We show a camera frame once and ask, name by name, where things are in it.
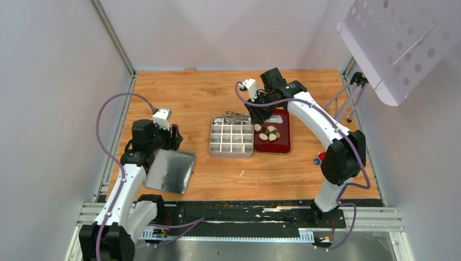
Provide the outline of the metal tongs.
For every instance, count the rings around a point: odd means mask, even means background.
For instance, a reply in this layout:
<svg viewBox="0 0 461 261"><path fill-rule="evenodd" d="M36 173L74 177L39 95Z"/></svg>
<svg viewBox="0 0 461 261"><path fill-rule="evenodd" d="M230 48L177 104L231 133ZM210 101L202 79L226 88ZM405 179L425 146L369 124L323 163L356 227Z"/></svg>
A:
<svg viewBox="0 0 461 261"><path fill-rule="evenodd" d="M226 111L223 116L224 124L232 123L251 123L251 117L249 114L236 113L234 111ZM264 123L283 123L283 119L280 115L272 115L269 119L265 120Z"/></svg>

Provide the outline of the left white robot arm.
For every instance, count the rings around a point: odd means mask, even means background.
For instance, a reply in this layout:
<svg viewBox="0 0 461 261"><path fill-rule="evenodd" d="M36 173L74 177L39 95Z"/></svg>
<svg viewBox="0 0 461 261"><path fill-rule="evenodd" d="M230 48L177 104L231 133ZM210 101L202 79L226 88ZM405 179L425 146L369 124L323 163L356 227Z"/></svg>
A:
<svg viewBox="0 0 461 261"><path fill-rule="evenodd" d="M153 120L132 124L132 138L116 161L119 174L103 209L90 225L79 232L83 260L133 260L135 243L148 223L159 225L166 219L161 196L143 194L136 198L141 183L159 150L176 151L183 137L172 124L164 129Z"/></svg>

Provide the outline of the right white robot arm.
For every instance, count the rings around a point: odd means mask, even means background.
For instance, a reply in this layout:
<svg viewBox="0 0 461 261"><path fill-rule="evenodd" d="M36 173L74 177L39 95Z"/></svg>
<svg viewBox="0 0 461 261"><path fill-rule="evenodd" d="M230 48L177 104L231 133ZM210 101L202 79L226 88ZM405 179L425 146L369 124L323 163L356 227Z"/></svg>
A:
<svg viewBox="0 0 461 261"><path fill-rule="evenodd" d="M237 97L244 102L252 124L262 124L277 108L297 117L325 149L321 160L324 181L314 198L310 212L312 223L324 227L332 220L332 211L340 204L347 187L357 187L353 179L365 173L366 138L359 130L351 131L330 116L299 81L288 82L278 68L260 75L263 87L255 79L235 84Z"/></svg>

